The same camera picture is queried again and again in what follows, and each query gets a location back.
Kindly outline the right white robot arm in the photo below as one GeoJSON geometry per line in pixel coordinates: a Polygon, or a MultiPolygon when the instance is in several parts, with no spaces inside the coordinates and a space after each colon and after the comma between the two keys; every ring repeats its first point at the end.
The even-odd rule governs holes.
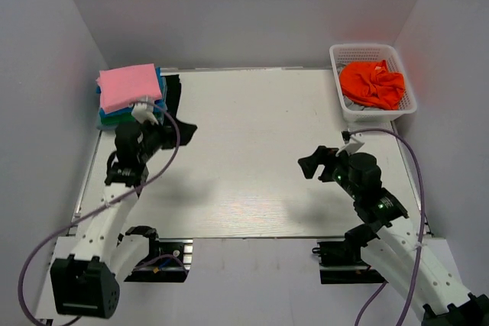
{"type": "Polygon", "coordinates": [[[306,179],[323,166],[319,181],[338,184],[361,219],[343,241],[323,241],[313,249],[322,266],[370,266],[405,299],[423,325],[488,323],[488,297],[474,295],[419,239],[422,231],[383,187],[374,156],[319,146],[298,164],[306,179]]]}

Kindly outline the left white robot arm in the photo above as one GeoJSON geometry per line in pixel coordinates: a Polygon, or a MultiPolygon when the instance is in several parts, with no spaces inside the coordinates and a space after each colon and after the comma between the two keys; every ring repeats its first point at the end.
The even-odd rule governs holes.
{"type": "Polygon", "coordinates": [[[151,182],[147,163],[159,150],[186,146],[197,126],[168,116],[164,123],[129,121],[115,129],[115,150],[106,161],[104,190],[97,212],[66,257],[50,267],[57,313],[109,319],[115,313],[121,284],[135,272],[183,257],[164,252],[155,228],[125,230],[128,215],[151,182]]]}

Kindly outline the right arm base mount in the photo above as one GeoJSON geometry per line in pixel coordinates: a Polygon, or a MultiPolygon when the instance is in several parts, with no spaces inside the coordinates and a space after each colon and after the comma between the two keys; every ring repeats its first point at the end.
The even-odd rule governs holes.
{"type": "Polygon", "coordinates": [[[350,250],[344,240],[321,240],[312,249],[322,285],[381,284],[384,277],[350,250]]]}

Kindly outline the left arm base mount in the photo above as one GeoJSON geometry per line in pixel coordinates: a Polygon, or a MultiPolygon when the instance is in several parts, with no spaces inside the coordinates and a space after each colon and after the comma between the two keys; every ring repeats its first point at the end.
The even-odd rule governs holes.
{"type": "Polygon", "coordinates": [[[150,241],[150,252],[125,282],[184,283],[193,258],[193,240],[161,239],[150,241]]]}

